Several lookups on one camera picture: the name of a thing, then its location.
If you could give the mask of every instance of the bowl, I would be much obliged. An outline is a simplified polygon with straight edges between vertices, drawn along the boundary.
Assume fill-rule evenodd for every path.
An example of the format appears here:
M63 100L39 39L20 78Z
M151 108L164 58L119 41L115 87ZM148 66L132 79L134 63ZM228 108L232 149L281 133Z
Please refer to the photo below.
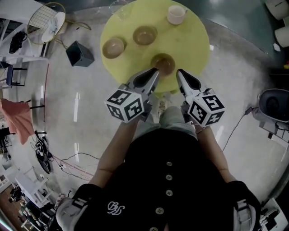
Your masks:
M151 26L138 27L133 33L135 43L146 46L154 42L157 37L157 30Z
M174 59L170 55L161 53L152 58L151 67L155 67L159 70L160 77L165 77L174 71L176 65Z
M124 42L120 38L113 37L104 43L103 55L108 59L115 59L121 55L124 49Z

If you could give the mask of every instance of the shirt logo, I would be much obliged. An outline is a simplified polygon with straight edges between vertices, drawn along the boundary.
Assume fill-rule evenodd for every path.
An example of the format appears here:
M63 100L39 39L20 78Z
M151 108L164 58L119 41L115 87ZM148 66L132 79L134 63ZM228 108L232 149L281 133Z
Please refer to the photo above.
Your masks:
M111 215L119 215L122 212L122 209L125 209L125 207L123 205L118 206L118 202L113 202L111 201L108 206L107 206L109 212L107 212L108 214Z

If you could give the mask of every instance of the white cup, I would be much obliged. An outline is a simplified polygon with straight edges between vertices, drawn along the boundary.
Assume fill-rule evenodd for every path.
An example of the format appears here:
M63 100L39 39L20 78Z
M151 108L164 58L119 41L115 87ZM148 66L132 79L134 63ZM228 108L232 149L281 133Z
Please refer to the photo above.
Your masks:
M179 5L172 5L168 8L167 19L171 24L179 25L184 21L186 12L187 9Z

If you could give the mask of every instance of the yellow round table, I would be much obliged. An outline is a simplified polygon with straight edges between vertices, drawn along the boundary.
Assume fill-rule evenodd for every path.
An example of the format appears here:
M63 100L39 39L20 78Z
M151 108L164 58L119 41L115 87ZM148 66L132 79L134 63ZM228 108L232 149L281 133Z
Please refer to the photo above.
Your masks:
M125 6L130 16L121 21L117 14L111 16L100 38L103 64L118 83L126 83L135 73L150 68L151 59L159 53L167 53L175 60L176 68L172 74L161 79L155 93L178 90L176 72L184 69L199 75L209 58L209 38L203 23L190 10L184 22L172 25L167 21L168 8L181 5L171 0L137 0ZM154 26L158 35L147 46L133 41L132 35L139 26ZM102 54L104 43L111 37L126 41L124 52L115 59L107 59Z

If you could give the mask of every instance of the red cable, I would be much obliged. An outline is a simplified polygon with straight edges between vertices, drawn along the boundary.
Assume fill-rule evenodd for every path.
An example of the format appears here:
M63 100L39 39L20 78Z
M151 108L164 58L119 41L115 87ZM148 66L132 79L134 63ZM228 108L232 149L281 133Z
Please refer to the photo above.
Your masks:
M59 158L56 157L56 156L53 156L53 157L56 158L57 160L59 160L59 161L65 163L65 164L69 165L70 167L76 168L77 170L79 170L79 171L81 171L81 172L84 172L84 173L86 173L86 174L88 174L88 175L93 176L93 174L90 174L89 172L83 171L83 170L81 170L81 169L79 169L79 168L77 168L77 167L75 167L75 166L72 166L71 164L69 164L69 163L67 163L67 162L65 162L65 161L63 161L63 160L61 160L61 159L59 159Z

